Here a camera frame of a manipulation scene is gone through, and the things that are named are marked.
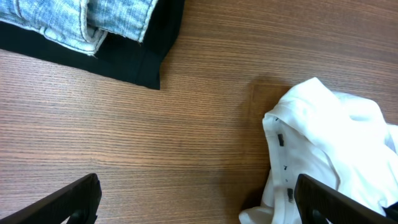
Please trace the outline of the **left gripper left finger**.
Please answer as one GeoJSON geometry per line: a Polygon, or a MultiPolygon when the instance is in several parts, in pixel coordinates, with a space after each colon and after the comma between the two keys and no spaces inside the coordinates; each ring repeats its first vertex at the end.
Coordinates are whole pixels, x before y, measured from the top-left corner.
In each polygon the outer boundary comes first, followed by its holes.
{"type": "Polygon", "coordinates": [[[98,176],[95,173],[88,174],[1,219],[1,224],[94,224],[101,196],[98,176]]]}

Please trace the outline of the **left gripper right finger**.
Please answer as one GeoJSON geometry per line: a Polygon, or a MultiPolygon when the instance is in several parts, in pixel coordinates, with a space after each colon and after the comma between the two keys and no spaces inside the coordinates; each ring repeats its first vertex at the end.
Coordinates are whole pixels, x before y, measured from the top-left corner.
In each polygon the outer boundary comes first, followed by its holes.
{"type": "Polygon", "coordinates": [[[381,215],[306,174],[300,174],[294,198],[302,223],[397,224],[397,205],[381,215]]]}

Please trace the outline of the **white t-shirt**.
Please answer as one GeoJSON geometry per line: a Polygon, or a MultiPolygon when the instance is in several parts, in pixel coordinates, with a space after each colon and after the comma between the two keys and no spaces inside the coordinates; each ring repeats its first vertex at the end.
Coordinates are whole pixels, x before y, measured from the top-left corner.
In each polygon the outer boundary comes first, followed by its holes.
{"type": "Polygon", "coordinates": [[[383,214],[397,202],[397,126],[376,102],[311,78],[292,87],[262,120],[271,170],[257,207],[241,223],[300,223],[294,188],[307,174],[383,214]]]}

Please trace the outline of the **folded black garment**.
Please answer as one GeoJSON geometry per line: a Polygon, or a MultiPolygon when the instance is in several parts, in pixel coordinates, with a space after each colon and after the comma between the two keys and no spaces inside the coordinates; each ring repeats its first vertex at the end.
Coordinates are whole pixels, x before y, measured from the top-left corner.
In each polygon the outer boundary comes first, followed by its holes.
{"type": "Polygon", "coordinates": [[[1,48],[158,90],[160,66],[178,37],[184,4],[184,0],[159,1],[143,43],[108,34],[94,56],[62,47],[34,31],[5,22],[1,23],[1,48]]]}

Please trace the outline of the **folded light denim garment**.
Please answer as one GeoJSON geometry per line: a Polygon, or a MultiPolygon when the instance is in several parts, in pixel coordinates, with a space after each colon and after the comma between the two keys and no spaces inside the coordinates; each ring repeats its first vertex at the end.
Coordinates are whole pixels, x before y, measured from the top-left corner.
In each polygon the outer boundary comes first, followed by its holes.
{"type": "Polygon", "coordinates": [[[1,0],[1,21],[94,55],[108,33],[142,42],[158,0],[1,0]]]}

